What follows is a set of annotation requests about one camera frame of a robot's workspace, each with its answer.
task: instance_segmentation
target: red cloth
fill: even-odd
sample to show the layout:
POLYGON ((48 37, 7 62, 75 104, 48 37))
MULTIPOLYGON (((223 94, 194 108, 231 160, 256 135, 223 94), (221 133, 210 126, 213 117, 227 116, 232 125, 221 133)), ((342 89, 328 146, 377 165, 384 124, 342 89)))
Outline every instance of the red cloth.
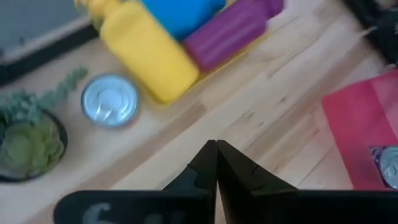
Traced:
POLYGON ((322 103, 354 189, 384 189, 369 148, 398 145, 398 70, 347 86, 322 103))

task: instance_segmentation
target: can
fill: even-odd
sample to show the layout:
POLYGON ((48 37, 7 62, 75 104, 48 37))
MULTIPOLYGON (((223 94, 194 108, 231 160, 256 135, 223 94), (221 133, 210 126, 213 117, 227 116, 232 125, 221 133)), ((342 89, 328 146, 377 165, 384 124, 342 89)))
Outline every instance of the can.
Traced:
POLYGON ((104 127, 119 127, 135 118, 138 92, 126 77, 103 74, 90 81, 81 94, 81 107, 88 119, 104 127))
POLYGON ((382 149, 378 162, 383 181, 388 187, 398 189, 398 146, 382 149))

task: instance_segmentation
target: black object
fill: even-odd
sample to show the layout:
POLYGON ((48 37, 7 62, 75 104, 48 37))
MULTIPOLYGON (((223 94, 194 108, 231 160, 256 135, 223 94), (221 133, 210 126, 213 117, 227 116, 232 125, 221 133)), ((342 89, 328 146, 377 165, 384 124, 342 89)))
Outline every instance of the black object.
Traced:
POLYGON ((376 0, 343 0, 359 19, 366 36, 388 63, 398 66, 398 6, 383 9, 376 0))
POLYGON ((20 78, 41 65, 97 37, 97 30, 92 25, 86 25, 22 58, 17 58, 10 62, 2 62, 0 60, 0 86, 20 78))
POLYGON ((54 210, 55 224, 211 224, 216 181, 227 223, 398 221, 396 192, 298 190, 226 141, 208 141, 163 191, 82 191, 54 210))
MULTIPOLYGON (((68 134, 67 134, 67 130, 65 129, 65 127, 63 126, 63 124, 61 123, 61 121, 55 117, 52 113, 48 112, 48 111, 44 111, 44 114, 46 114, 49 118, 52 119, 52 121, 55 123, 55 125, 58 128, 58 132, 60 135, 60 140, 63 144, 63 152, 60 156, 59 161, 61 161, 61 159, 63 158, 63 156, 65 155, 65 152, 67 150, 67 146, 68 146, 68 134)), ((6 177, 3 175, 0 175, 0 183, 19 183, 19 182, 25 182, 28 180, 32 180, 32 179, 36 179, 38 177, 41 177, 42 175, 44 175, 46 173, 43 174, 39 174, 37 176, 33 176, 33 177, 27 177, 25 179, 15 179, 15 178, 11 178, 11 177, 6 177)))

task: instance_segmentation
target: gray floor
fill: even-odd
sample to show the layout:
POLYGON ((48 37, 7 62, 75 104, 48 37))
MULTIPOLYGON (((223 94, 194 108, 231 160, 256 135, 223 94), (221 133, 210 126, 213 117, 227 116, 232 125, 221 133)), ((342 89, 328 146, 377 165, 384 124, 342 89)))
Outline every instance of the gray floor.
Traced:
POLYGON ((7 52, 78 16, 73 0, 0 0, 0 49, 7 52))

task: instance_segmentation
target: blue container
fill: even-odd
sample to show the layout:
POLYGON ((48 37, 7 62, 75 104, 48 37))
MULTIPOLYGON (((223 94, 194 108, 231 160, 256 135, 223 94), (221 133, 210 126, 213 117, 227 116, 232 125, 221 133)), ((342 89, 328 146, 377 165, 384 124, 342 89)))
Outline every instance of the blue container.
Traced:
POLYGON ((225 0, 142 0, 142 3, 177 40, 183 40, 209 21, 225 0))

